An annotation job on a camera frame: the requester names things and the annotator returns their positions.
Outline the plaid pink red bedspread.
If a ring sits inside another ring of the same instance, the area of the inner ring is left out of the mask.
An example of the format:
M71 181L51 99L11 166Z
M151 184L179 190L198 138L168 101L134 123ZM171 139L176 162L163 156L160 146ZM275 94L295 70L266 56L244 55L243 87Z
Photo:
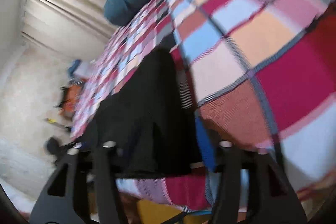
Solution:
M292 187L307 200L335 185L334 7L335 0L151 0L95 62L71 137L165 46L185 105L244 148L281 151Z

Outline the black pants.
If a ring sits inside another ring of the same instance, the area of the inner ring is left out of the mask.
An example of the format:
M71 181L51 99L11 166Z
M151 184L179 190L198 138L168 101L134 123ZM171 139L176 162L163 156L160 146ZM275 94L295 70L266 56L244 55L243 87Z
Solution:
M91 150L116 142L119 178L161 178L189 173L202 160L195 116L182 106L169 51L148 54L121 90L101 101L79 138Z

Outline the black stick with yellow tag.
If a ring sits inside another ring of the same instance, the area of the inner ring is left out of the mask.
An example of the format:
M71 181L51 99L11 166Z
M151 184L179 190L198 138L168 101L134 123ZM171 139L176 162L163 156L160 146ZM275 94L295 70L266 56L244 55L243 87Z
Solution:
M58 123L54 119L45 118L44 121L46 121L48 124L51 124L51 125L56 126L56 127L60 128L60 129L63 129L67 133L71 132L71 127L70 126L65 126L63 124L60 124L60 123Z

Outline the white box with blue cloth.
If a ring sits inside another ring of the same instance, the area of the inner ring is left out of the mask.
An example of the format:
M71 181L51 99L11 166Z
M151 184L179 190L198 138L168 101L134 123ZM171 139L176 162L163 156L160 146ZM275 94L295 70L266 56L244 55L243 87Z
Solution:
M88 80L92 74L93 63L76 59L68 68L68 76L70 79L78 78Z

